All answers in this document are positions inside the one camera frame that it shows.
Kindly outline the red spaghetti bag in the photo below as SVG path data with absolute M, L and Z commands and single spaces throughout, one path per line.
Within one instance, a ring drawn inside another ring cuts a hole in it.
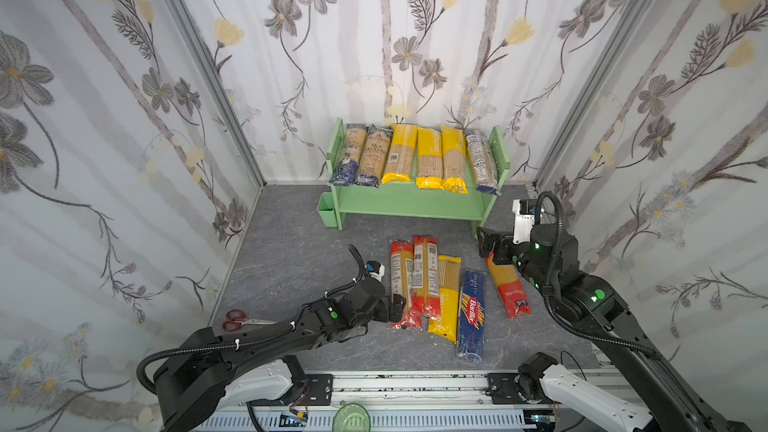
M 486 259 L 486 264 L 508 316 L 530 316 L 530 303 L 515 266 L 496 264 L 493 254 Z
M 414 236 L 414 269 L 411 274 L 413 308 L 422 316 L 441 316 L 437 239 Z

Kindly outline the yellow striped spaghetti bag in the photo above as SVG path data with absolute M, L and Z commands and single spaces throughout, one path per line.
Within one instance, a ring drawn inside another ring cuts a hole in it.
M 429 319 L 428 332 L 457 342 L 461 259 L 438 256 L 440 314 Z

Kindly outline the clear blue-end spaghetti bag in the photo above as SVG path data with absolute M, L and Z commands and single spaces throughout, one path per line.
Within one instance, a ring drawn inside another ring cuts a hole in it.
M 477 129 L 467 129 L 465 137 L 475 189 L 481 193 L 500 196 L 497 169 L 486 134 Z

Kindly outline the blue Barilla spaghetti box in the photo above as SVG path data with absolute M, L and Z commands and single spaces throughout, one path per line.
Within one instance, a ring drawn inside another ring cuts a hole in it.
M 459 293 L 457 356 L 469 362 L 480 362 L 484 351 L 485 275 L 466 269 Z

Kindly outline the blue clear spaghetti bag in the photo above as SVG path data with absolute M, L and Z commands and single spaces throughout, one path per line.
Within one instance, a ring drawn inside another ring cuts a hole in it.
M 347 124 L 337 155 L 333 174 L 329 180 L 332 186 L 352 186 L 355 184 L 359 162 L 368 134 L 365 124 Z

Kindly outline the blue brown spaghetti bag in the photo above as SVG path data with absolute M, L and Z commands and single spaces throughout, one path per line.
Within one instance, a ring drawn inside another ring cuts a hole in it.
M 380 186 L 392 137 L 391 128 L 373 126 L 369 130 L 358 166 L 356 185 Z

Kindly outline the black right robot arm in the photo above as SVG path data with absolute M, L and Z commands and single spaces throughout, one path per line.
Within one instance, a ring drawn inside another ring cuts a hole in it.
M 554 322 L 587 340 L 611 361 L 642 404 L 638 408 L 580 379 L 553 357 L 537 353 L 518 369 L 524 401 L 548 399 L 606 431 L 746 431 L 697 394 L 647 337 L 627 302 L 604 279 L 581 270 L 578 241 L 552 192 L 541 193 L 527 239 L 480 227 L 479 254 L 510 265 L 540 293 Z

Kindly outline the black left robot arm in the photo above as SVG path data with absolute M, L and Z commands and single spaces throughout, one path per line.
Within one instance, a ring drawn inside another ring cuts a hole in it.
M 218 335 L 211 327 L 194 332 L 174 349 L 143 358 L 136 369 L 139 383 L 158 401 L 165 431 L 191 431 L 214 414 L 226 389 L 247 373 L 300 351 L 350 340 L 352 332 L 372 321 L 402 318 L 406 298 L 386 292 L 383 266 L 365 263 L 354 246 L 349 251 L 357 276 L 289 318 L 249 331 Z

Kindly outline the green wooden two-tier shelf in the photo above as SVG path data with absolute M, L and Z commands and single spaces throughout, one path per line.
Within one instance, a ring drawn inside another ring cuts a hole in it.
M 329 174 L 333 173 L 344 129 L 342 119 L 336 118 L 326 152 Z M 510 175 L 511 156 L 500 126 L 496 125 L 491 130 L 489 143 L 503 185 Z M 343 230 L 348 214 L 367 214 L 469 221 L 474 235 L 476 228 L 485 226 L 498 196 L 475 189 L 472 167 L 468 161 L 465 174 L 469 187 L 467 194 L 419 189 L 413 181 L 391 182 L 378 188 L 331 186 L 338 219 L 337 228 Z

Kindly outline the small green plastic cup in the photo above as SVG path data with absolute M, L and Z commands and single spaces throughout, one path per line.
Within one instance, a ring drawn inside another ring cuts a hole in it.
M 320 195 L 316 210 L 325 227 L 338 227 L 338 219 L 336 216 L 335 202 L 332 192 L 323 192 Z

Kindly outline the green round lens cap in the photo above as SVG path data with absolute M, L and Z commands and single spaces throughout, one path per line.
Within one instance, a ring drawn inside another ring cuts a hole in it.
M 360 404 L 347 403 L 335 414 L 333 432 L 370 432 L 372 421 L 368 411 Z

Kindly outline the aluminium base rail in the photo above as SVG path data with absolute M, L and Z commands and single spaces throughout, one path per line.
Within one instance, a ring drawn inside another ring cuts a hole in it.
M 367 407 L 446 408 L 458 404 L 496 406 L 558 403 L 606 431 L 640 431 L 655 423 L 651 411 L 640 404 L 572 373 L 561 364 L 520 367 L 516 373 L 453 374 L 406 372 L 306 374 L 292 356 L 236 374 L 229 364 L 191 371 L 158 370 L 155 380 L 164 428 L 191 431 L 218 409 L 246 405 L 273 406 L 306 402 L 310 406 L 356 402 Z

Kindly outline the red handled scissors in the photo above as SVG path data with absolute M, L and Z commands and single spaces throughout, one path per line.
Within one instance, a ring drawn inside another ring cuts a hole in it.
M 232 333 L 239 331 L 246 326 L 262 326 L 271 324 L 274 324 L 274 321 L 249 318 L 244 311 L 233 309 L 226 313 L 225 320 L 222 323 L 222 330 L 227 333 Z

